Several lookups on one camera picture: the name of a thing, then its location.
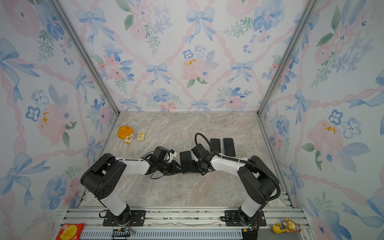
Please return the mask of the black phone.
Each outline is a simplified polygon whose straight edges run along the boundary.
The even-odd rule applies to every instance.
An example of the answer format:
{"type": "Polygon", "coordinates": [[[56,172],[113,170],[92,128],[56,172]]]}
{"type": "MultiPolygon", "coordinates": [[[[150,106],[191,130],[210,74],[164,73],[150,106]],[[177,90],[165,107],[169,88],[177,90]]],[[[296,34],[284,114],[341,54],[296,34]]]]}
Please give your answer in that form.
{"type": "Polygon", "coordinates": [[[221,153],[221,140],[220,139],[210,139],[210,143],[212,145],[211,147],[211,153],[217,152],[221,153]]]}
{"type": "Polygon", "coordinates": [[[192,172],[192,155],[190,151],[184,151],[180,153],[180,164],[183,174],[192,172]]]}

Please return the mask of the black phone screen up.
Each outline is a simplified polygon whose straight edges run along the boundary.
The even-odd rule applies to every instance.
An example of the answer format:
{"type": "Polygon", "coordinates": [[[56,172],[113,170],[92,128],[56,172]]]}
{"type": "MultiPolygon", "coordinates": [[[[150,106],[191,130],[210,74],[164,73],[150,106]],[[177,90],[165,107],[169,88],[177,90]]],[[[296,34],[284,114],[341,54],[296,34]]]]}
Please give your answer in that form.
{"type": "Polygon", "coordinates": [[[224,138],[223,144],[224,144],[225,155],[229,157],[235,157],[236,150],[235,150],[234,140],[232,138],[224,138]]]}

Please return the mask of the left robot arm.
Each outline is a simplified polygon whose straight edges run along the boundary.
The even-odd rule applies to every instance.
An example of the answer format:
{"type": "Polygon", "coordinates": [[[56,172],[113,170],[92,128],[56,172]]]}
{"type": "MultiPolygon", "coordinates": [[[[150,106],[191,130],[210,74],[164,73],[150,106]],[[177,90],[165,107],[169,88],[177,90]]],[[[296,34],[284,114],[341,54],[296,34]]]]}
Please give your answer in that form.
{"type": "Polygon", "coordinates": [[[139,159],[118,158],[110,153],[102,155],[82,175],[80,182],[107,209],[104,225],[110,222],[113,226],[125,227],[134,218],[129,205],[115,190],[123,175],[181,174],[181,165],[173,159],[176,154],[159,146],[139,159]]]}

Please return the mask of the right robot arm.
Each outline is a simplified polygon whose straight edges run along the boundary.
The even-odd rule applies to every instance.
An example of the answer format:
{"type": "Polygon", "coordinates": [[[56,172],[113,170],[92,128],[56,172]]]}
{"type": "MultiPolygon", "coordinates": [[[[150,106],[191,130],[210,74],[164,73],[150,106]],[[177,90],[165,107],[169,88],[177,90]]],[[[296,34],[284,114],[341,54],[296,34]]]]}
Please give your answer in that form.
{"type": "Polygon", "coordinates": [[[197,158],[197,166],[202,175],[209,171],[222,171],[240,178],[248,196],[238,210],[238,216],[231,219],[243,226],[253,226],[258,222],[263,208],[268,202],[281,195],[280,182],[267,165],[257,156],[247,160],[209,152],[198,144],[192,149],[197,158]]]}

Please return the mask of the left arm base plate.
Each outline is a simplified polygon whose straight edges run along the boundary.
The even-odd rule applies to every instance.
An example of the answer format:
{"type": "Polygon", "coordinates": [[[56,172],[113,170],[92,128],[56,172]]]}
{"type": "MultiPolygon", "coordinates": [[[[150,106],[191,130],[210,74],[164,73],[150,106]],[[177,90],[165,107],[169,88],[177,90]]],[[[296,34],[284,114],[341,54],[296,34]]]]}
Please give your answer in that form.
{"type": "Polygon", "coordinates": [[[145,210],[125,210],[119,216],[115,216],[107,210],[103,217],[104,227],[142,227],[146,218],[145,210]]]}

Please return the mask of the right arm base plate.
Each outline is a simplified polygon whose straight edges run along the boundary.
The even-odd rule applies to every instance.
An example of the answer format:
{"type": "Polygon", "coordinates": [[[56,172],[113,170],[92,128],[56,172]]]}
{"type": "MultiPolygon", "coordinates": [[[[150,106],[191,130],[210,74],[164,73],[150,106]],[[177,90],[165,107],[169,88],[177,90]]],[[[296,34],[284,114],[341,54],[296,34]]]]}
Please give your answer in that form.
{"type": "Polygon", "coordinates": [[[222,222],[226,223],[227,227],[265,227],[267,225],[263,211],[257,211],[252,217],[247,216],[241,210],[224,211],[224,216],[220,217],[222,222]]]}

